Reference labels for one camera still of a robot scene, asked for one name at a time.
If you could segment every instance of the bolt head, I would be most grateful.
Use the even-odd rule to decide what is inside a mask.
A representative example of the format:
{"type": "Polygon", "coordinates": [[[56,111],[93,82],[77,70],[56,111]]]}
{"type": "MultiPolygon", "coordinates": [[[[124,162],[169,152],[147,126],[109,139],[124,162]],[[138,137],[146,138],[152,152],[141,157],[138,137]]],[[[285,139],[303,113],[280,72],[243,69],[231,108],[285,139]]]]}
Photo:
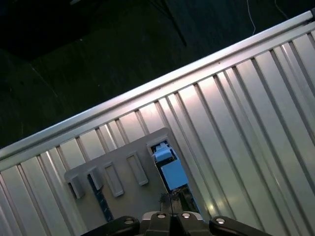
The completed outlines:
{"type": "Polygon", "coordinates": [[[225,223],[225,220],[224,219],[222,219],[222,218],[218,218],[218,219],[216,219],[216,222],[218,223],[218,224],[224,224],[225,223]]]}
{"type": "Polygon", "coordinates": [[[183,213],[182,217],[184,217],[185,219],[188,219],[190,217],[190,214],[189,213],[183,213]]]}
{"type": "Polygon", "coordinates": [[[165,217],[166,217],[166,215],[165,215],[165,214],[163,214],[163,213],[159,213],[159,214],[157,214],[157,216],[158,216],[158,218],[160,218],[160,219],[163,219],[163,218],[165,218],[165,217]]]}
{"type": "Polygon", "coordinates": [[[126,225],[130,225],[132,223],[133,223],[133,219],[128,218],[128,219],[125,220],[125,224],[126,225]]]}

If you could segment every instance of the rectangular slot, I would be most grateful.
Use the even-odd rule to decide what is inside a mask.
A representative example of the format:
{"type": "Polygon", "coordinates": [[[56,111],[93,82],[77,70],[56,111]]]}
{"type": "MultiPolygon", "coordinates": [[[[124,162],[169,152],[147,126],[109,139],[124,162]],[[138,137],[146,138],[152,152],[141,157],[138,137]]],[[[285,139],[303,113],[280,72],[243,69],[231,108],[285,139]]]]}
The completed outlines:
{"type": "Polygon", "coordinates": [[[68,186],[75,199],[80,199],[84,196],[84,189],[81,185],[78,176],[71,178],[70,182],[68,183],[68,186]]]}
{"type": "Polygon", "coordinates": [[[137,179],[137,182],[140,186],[147,184],[149,182],[142,166],[139,161],[139,158],[137,154],[133,154],[132,156],[127,158],[127,162],[132,170],[132,173],[134,174],[135,178],[137,179]]]}
{"type": "Polygon", "coordinates": [[[117,172],[112,162],[106,164],[104,166],[105,177],[108,182],[110,189],[114,197],[118,197],[124,194],[124,189],[122,187],[121,181],[118,178],[117,172]]]}
{"type": "Polygon", "coordinates": [[[89,173],[89,175],[92,178],[92,181],[94,183],[95,188],[97,190],[101,189],[103,187],[103,183],[102,183],[102,180],[101,180],[101,178],[99,176],[99,173],[98,173],[97,169],[92,169],[88,173],[89,173]]]}

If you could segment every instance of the blue object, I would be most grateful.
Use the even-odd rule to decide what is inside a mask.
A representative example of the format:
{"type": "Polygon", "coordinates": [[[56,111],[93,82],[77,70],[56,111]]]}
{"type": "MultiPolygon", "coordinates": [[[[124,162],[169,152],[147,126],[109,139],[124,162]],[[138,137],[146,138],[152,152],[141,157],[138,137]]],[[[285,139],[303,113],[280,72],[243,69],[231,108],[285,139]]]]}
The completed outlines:
{"type": "Polygon", "coordinates": [[[179,159],[162,166],[161,170],[170,190],[179,188],[188,183],[187,176],[179,159]]]}
{"type": "Polygon", "coordinates": [[[167,145],[167,143],[161,143],[156,146],[156,151],[154,152],[155,161],[157,166],[162,171],[164,175],[164,179],[166,181],[170,191],[175,188],[179,188],[185,184],[188,184],[188,179],[185,174],[185,171],[182,167],[182,163],[179,160],[175,151],[167,145]],[[169,163],[160,166],[159,163],[162,161],[169,159],[174,155],[175,160],[171,160],[169,163]]]}
{"type": "Polygon", "coordinates": [[[172,153],[170,148],[167,146],[166,143],[161,143],[156,146],[156,151],[154,153],[156,162],[163,161],[172,157],[172,153]]]}

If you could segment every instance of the corrugated metal panel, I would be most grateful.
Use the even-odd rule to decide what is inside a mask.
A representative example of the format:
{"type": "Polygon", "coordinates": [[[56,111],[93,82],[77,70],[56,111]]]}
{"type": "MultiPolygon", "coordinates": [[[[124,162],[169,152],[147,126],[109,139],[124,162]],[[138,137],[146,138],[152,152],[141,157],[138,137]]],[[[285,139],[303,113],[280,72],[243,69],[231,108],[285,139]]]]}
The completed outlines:
{"type": "Polygon", "coordinates": [[[211,216],[273,235],[314,236],[311,17],[307,12],[0,150],[5,235],[83,234],[88,216],[80,214],[65,171],[169,127],[211,216]]]}

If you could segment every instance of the dark floor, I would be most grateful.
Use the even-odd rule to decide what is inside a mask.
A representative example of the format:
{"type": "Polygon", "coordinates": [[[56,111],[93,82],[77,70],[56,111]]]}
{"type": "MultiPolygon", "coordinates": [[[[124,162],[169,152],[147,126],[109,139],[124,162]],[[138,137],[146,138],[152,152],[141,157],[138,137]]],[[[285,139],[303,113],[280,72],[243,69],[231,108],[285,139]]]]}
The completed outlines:
{"type": "MultiPolygon", "coordinates": [[[[252,34],[246,0],[167,2],[186,46],[150,1],[108,0],[72,43],[31,61],[0,49],[0,148],[252,34]]],[[[249,3],[256,33],[286,20],[274,0],[249,3]]],[[[277,3],[289,18],[315,6],[277,3]]]]}

